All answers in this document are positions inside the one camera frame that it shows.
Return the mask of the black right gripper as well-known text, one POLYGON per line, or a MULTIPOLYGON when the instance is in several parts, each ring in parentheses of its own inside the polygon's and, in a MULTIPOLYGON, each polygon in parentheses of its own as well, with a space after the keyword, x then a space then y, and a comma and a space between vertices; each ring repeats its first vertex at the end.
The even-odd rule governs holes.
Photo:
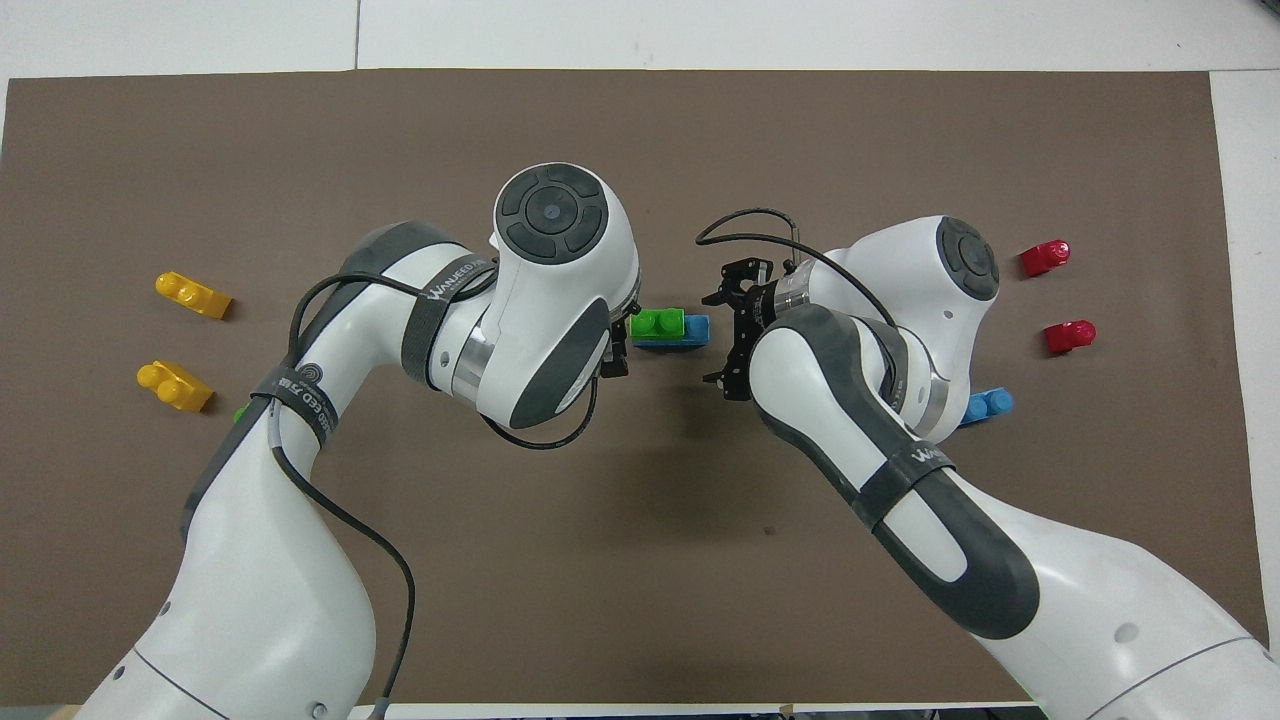
POLYGON ((771 279, 773 268, 773 261, 760 258, 727 263, 721 268, 717 290, 701 299, 701 305, 707 307, 736 307, 736 341, 724 365, 701 377, 703 383, 718 387, 728 401, 746 402, 753 398, 749 377, 751 354, 759 337, 777 318, 774 295, 778 282, 771 279))

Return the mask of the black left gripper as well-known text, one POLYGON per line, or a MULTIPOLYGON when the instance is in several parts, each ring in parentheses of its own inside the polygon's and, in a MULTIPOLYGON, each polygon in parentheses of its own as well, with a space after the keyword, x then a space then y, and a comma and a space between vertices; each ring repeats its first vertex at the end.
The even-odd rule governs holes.
POLYGON ((637 315, 643 305, 631 299, 627 304, 611 310, 611 325, 607 343, 599 366, 600 378, 621 378, 630 374, 627 351, 627 320, 637 315))

